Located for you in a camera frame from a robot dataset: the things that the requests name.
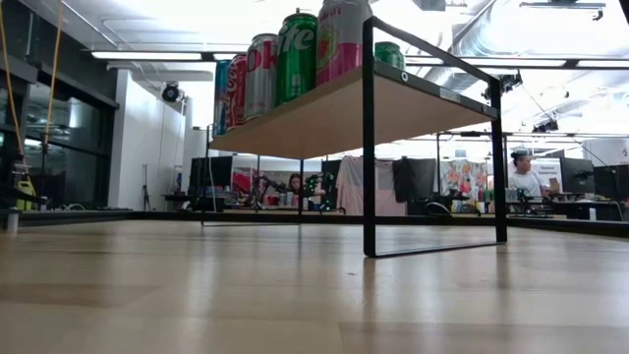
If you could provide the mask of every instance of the colorful poster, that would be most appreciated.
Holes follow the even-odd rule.
[[[456,190],[474,199],[480,190],[486,189],[486,164],[467,159],[441,161],[441,194]]]

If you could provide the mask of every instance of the security camera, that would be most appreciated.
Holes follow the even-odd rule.
[[[177,82],[167,83],[166,88],[161,93],[161,97],[166,102],[171,103],[181,101],[182,99],[184,99],[184,96],[184,91],[182,89],[179,89],[179,83]]]

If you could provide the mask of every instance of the soda can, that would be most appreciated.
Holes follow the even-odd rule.
[[[392,67],[404,70],[404,54],[400,46],[393,42],[378,42],[375,44],[375,60],[386,63]]]
[[[318,86],[363,64],[363,22],[371,16],[367,0],[325,0],[316,35]]]
[[[214,78],[214,126],[212,135],[220,137],[227,134],[227,108],[229,107],[229,94],[227,82],[230,60],[216,62],[216,77]]]
[[[316,86],[316,16],[293,14],[279,31],[276,105]]]
[[[247,79],[247,55],[238,54],[229,63],[227,94],[227,130],[245,124],[245,83]]]
[[[275,67],[277,66],[277,34],[263,33],[254,37],[247,51],[247,120],[275,108]]]

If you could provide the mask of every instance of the silver can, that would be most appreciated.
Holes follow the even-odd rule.
[[[266,114],[275,108],[276,66],[277,34],[256,35],[247,51],[247,94],[245,95],[247,120]]]
[[[371,16],[368,0],[323,2],[316,33],[318,86],[363,64],[363,22]]]

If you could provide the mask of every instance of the diet coke can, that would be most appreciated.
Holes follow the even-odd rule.
[[[247,95],[245,98],[247,120],[266,114],[275,107],[276,66],[277,34],[256,35],[247,51]]]
[[[238,54],[229,63],[227,93],[229,107],[227,109],[227,130],[245,124],[245,81],[247,79],[247,56]]]
[[[318,86],[363,64],[363,22],[371,16],[368,0],[325,0],[316,35]]]

